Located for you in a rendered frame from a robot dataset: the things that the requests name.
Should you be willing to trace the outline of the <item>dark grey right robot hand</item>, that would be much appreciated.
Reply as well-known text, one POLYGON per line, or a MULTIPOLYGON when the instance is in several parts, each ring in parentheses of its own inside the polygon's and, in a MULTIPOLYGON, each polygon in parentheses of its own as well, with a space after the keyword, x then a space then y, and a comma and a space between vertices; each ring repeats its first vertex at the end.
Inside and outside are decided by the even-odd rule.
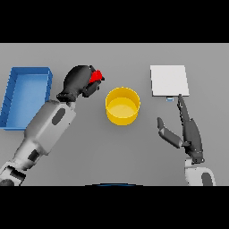
POLYGON ((177 107, 182 124, 182 138, 166 128, 160 117, 157 118, 158 135, 175 148, 184 148, 185 153, 191 157, 193 165, 201 164, 205 159, 199 128, 194 119, 190 118, 182 95, 178 96, 177 107))

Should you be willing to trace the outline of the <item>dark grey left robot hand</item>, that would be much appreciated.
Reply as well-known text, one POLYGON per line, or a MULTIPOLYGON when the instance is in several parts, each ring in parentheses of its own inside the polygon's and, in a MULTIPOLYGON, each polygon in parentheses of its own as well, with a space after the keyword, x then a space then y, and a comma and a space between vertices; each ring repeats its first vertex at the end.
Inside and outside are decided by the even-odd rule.
POLYGON ((56 96, 60 102, 75 102, 79 95, 90 97, 99 89, 101 81, 90 83, 91 74, 96 69, 92 65, 77 65, 73 67, 64 79, 64 89, 56 96))

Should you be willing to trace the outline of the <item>red beaker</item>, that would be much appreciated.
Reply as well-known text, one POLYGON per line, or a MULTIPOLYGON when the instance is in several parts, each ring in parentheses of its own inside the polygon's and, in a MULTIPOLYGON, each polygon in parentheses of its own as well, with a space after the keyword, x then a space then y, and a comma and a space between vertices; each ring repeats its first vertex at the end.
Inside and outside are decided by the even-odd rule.
POLYGON ((102 73, 100 70, 95 70, 92 74, 91 74, 91 78, 89 80, 90 83, 93 83, 95 81, 101 81, 102 80, 102 73))

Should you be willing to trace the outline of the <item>yellow bowl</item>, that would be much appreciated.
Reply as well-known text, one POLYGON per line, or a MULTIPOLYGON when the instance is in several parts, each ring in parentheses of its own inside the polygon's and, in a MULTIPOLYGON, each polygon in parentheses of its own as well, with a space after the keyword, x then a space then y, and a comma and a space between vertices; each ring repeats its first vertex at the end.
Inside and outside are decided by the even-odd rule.
POLYGON ((106 116, 116 125, 133 123, 140 111, 140 97, 130 88, 112 89, 106 96, 106 116))

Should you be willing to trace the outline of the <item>pale square measuring scale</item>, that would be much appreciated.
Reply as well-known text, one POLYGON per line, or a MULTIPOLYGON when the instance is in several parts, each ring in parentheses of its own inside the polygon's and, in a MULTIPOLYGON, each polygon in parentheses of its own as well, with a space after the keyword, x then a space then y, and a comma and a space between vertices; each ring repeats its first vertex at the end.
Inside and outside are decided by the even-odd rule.
POLYGON ((190 95, 184 65, 151 65, 151 90, 153 97, 174 98, 190 95))

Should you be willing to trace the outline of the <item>blue tray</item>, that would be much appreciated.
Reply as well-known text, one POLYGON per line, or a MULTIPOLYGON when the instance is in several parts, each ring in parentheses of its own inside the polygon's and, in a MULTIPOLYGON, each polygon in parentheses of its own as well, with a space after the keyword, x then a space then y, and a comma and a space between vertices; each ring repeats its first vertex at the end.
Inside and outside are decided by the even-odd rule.
POLYGON ((0 129, 24 131, 49 100, 52 79, 49 67, 12 67, 0 111, 0 129))

